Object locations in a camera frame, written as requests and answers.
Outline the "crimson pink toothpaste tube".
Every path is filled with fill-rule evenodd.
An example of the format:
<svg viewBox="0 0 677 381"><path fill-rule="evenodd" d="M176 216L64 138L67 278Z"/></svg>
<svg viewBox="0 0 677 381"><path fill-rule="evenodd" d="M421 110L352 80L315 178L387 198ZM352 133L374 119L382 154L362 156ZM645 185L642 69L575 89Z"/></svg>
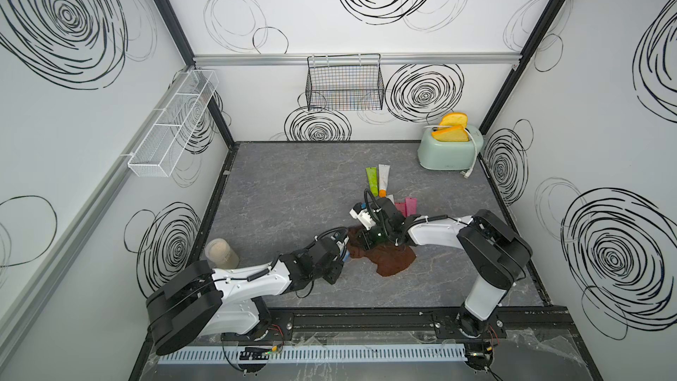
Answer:
<svg viewBox="0 0 677 381"><path fill-rule="evenodd" d="M406 203L400 203L396 202L395 207L397 210L402 213L405 217L407 217L407 204Z"/></svg>

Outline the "magenta toothpaste tube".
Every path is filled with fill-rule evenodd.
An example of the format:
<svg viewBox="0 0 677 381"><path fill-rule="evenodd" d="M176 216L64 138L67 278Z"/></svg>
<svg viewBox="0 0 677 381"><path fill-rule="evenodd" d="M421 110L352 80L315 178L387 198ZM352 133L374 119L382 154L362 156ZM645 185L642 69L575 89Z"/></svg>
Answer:
<svg viewBox="0 0 677 381"><path fill-rule="evenodd" d="M412 216L417 213L418 200L415 198L406 198L405 199L405 210L407 211L407 216Z"/></svg>

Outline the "brown cloth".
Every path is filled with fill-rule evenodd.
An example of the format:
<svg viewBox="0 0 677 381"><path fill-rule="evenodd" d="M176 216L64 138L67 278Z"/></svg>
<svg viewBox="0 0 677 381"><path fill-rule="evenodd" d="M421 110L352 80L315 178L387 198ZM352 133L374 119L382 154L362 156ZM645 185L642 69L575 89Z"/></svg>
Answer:
<svg viewBox="0 0 677 381"><path fill-rule="evenodd" d="M363 242L363 229L348 229L347 251L352 259L369 259L377 266L377 273L382 277L390 277L401 273L416 260L414 250L408 246L395 246L393 243L380 243L367 249Z"/></svg>

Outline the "green toothpaste tube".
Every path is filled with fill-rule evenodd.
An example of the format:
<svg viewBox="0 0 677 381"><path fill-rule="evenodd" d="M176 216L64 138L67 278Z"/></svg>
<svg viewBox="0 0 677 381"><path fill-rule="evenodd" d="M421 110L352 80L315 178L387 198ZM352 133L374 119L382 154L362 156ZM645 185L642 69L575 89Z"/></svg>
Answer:
<svg viewBox="0 0 677 381"><path fill-rule="evenodd" d="M374 197L377 197L379 195L377 168L368 167L365 170L368 178L368 188L370 189L371 194Z"/></svg>

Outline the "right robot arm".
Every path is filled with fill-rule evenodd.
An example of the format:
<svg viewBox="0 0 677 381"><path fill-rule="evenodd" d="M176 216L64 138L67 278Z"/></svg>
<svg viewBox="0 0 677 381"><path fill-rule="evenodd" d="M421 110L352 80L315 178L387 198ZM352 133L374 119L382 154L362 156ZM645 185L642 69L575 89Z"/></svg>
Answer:
<svg viewBox="0 0 677 381"><path fill-rule="evenodd" d="M465 252L478 276L459 308L456 325L468 338L486 333L499 303L526 276L525 268L532 258L527 241L487 209L456 218L446 214L405 216L389 199L374 199L367 193L350 215L362 225L361 234L370 250L385 243L444 246Z"/></svg>

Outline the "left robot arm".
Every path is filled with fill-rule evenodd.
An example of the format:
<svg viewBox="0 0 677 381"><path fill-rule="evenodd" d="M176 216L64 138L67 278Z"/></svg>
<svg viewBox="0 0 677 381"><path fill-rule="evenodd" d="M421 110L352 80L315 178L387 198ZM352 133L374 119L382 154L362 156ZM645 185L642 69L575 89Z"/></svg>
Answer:
<svg viewBox="0 0 677 381"><path fill-rule="evenodd" d="M205 260L188 265L146 299L155 354L169 355L215 333L264 335L272 324L264 298L295 293L318 279L335 283L348 240L349 230L338 227L260 266L224 270Z"/></svg>

